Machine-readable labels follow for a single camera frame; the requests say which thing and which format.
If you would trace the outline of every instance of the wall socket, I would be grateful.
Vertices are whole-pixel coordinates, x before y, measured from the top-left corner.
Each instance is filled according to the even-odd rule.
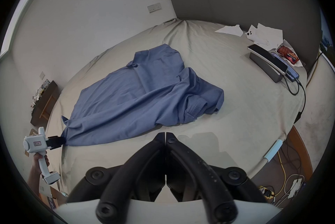
[[[160,10],[160,9],[162,9],[162,6],[160,3],[148,6],[149,13],[154,12],[156,10]]]

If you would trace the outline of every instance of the white wall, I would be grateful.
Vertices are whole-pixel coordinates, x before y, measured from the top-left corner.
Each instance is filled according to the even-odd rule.
[[[30,124],[31,97],[15,67],[11,54],[0,61],[0,126],[8,151],[22,177],[27,180],[32,154],[24,154],[23,138],[36,128]]]
[[[148,12],[147,6],[162,9]],[[45,78],[65,84],[96,55],[175,17],[170,0],[34,0],[16,33],[12,53],[30,92]]]

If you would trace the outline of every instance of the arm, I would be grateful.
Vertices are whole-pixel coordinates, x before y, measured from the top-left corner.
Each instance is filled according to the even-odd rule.
[[[32,161],[32,166],[30,169],[29,177],[27,180],[28,186],[31,188],[31,190],[38,196],[39,195],[39,185],[40,185],[40,175],[42,174],[39,166],[39,159],[45,157],[45,161],[47,162],[47,166],[49,166],[49,160],[48,157],[45,155],[40,155],[39,153],[36,153],[34,155],[34,159]]]

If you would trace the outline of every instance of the smartphone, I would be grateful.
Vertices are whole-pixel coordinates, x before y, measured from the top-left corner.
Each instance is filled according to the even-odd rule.
[[[283,60],[278,54],[272,52],[272,55],[274,55],[277,59],[279,59],[280,61],[282,61],[283,63],[286,64],[285,60]],[[299,78],[299,74],[290,66],[287,65],[287,72],[286,72],[286,77],[291,81],[294,82],[295,79]]]
[[[284,62],[280,61],[275,56],[270,54],[264,48],[261,48],[260,46],[253,44],[251,46],[248,46],[248,49],[258,57],[266,61],[270,66],[275,68],[277,71],[279,71],[280,74],[282,75],[286,74],[288,66]]]

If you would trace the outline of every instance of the human hand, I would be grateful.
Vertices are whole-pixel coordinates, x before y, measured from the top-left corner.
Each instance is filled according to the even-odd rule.
[[[42,174],[41,169],[40,169],[40,165],[39,165],[39,159],[45,158],[45,162],[47,162],[47,166],[49,166],[49,159],[48,156],[45,155],[40,155],[39,153],[35,153],[34,154],[34,159],[32,161],[32,167],[31,170],[34,171],[36,174],[40,175]]]

